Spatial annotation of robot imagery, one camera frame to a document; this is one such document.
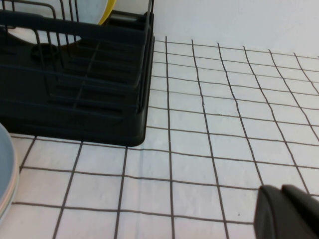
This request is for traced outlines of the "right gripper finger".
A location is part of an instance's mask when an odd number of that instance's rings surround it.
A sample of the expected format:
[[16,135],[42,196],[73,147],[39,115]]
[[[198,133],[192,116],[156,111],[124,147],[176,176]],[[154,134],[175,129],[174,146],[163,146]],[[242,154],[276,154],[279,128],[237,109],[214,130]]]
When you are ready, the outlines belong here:
[[253,225],[257,239],[317,239],[319,202],[294,185],[261,186]]

